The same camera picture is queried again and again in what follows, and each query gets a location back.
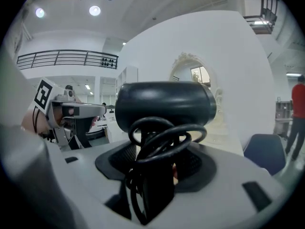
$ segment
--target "balcony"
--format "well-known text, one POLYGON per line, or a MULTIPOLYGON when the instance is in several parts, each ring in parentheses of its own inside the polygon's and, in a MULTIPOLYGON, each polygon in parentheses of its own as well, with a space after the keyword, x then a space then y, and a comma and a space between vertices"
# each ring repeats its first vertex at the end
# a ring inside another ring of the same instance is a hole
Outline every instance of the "balcony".
POLYGON ((277 19, 278 0, 261 0, 259 15, 244 16, 256 34, 271 34, 277 19))
POLYGON ((21 55, 17 60, 20 70, 51 65, 83 65, 116 69, 118 56, 85 50, 49 50, 21 55))

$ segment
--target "blue chair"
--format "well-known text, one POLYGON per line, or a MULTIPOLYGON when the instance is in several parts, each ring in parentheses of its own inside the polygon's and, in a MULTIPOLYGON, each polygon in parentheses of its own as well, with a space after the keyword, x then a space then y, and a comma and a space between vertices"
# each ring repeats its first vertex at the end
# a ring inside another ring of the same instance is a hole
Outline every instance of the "blue chair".
POLYGON ((283 145, 278 135, 253 135, 244 150, 244 156, 265 168, 272 176, 286 164, 283 145))

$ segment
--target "white ceiling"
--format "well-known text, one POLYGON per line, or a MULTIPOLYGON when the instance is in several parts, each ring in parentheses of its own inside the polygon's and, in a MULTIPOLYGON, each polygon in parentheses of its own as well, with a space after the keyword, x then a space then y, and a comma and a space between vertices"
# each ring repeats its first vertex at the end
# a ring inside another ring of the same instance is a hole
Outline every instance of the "white ceiling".
POLYGON ((35 0, 25 25, 30 34, 57 30, 90 30, 106 37, 130 40, 143 30, 182 14, 227 9, 226 0, 35 0), (98 5, 101 15, 91 16, 89 8, 98 5), (35 10, 45 16, 37 18, 35 10))
MULTIPOLYGON (((62 88, 71 85, 76 95, 91 95, 90 92, 94 93, 94 76, 52 76, 47 78, 62 88), (90 90, 85 87, 85 84, 89 85, 90 90)), ((29 82, 37 88, 40 80, 41 78, 32 78, 29 79, 29 82)), ((101 77, 100 94, 115 94, 114 78, 101 77)))

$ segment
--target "fluorescent light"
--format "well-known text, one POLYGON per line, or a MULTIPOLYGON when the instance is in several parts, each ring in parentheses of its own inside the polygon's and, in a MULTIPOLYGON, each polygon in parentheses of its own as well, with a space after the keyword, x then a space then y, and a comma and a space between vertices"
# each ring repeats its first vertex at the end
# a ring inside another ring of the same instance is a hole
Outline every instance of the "fluorescent light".
POLYGON ((254 25, 262 25, 262 24, 268 24, 269 23, 269 21, 255 21, 254 22, 254 25))
POLYGON ((89 8, 89 13, 93 16, 98 16, 101 13, 101 9, 99 6, 92 6, 89 8))
POLYGON ((44 16, 44 10, 41 8, 36 9, 35 14, 38 18, 42 18, 44 16))
POLYGON ((301 74, 296 74, 296 73, 287 73, 287 76, 292 76, 292 77, 299 77, 301 74))

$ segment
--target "metal railing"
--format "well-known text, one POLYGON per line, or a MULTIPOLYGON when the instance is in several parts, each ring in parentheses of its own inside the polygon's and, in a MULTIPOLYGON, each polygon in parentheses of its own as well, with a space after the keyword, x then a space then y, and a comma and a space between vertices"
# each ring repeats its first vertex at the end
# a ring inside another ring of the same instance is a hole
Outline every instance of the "metal railing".
POLYGON ((50 65, 89 65, 117 68, 118 56, 105 52, 85 50, 49 50, 21 55, 17 67, 21 70, 50 65))
POLYGON ((259 15, 244 16, 256 34, 271 34, 277 19, 278 0, 261 0, 259 15))

